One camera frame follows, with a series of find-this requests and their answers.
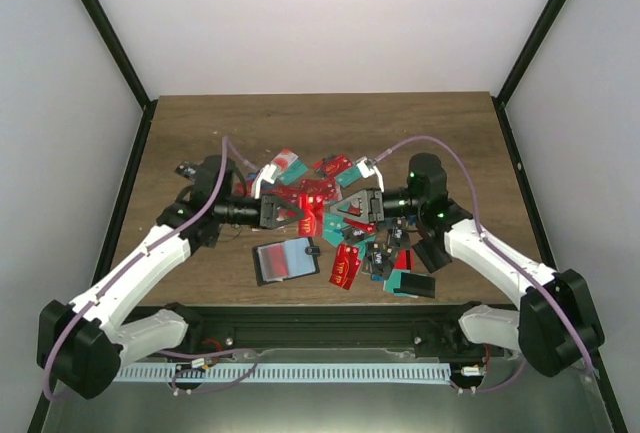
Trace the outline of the black leather card holder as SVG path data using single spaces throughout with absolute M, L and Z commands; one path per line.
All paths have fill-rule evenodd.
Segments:
M 260 250 L 271 245 L 281 245 L 284 248 L 289 273 L 288 277 L 282 281 L 268 282 L 262 277 Z M 258 286 L 265 286 L 318 274 L 320 272 L 318 262 L 320 255 L 320 248 L 309 237 L 299 237 L 256 246 L 252 249 L 256 283 Z

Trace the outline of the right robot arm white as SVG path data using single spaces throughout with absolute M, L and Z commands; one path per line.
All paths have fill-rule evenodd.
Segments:
M 592 371 L 592 356 L 605 335 L 583 276 L 536 262 L 496 238 L 478 214 L 450 198 L 447 180 L 438 156 L 419 153 L 409 161 L 405 187 L 363 189 L 329 211 L 344 220 L 387 229 L 386 242 L 369 245 L 365 255 L 376 276 L 389 275 L 401 251 L 413 251 L 427 272 L 404 274 L 394 290 L 397 294 L 434 296 L 433 273 L 459 260 L 510 300 L 511 311 L 478 305 L 463 312 L 444 331 L 451 353 L 465 356 L 479 344 L 488 344 L 521 353 L 547 377 L 578 361 Z

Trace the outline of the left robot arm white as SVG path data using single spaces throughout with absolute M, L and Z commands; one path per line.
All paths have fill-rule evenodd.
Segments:
M 45 373 L 48 399 L 57 397 L 52 380 L 92 399 L 123 367 L 148 355 L 170 348 L 184 357 L 196 355 L 205 334 L 178 307 L 132 323 L 127 317 L 169 272 L 200 248 L 214 247 L 223 225 L 277 229 L 304 216 L 277 195 L 234 194 L 238 169 L 227 155 L 183 162 L 176 172 L 190 183 L 141 243 L 94 286 L 66 304 L 53 300 L 40 312 L 36 362 Z

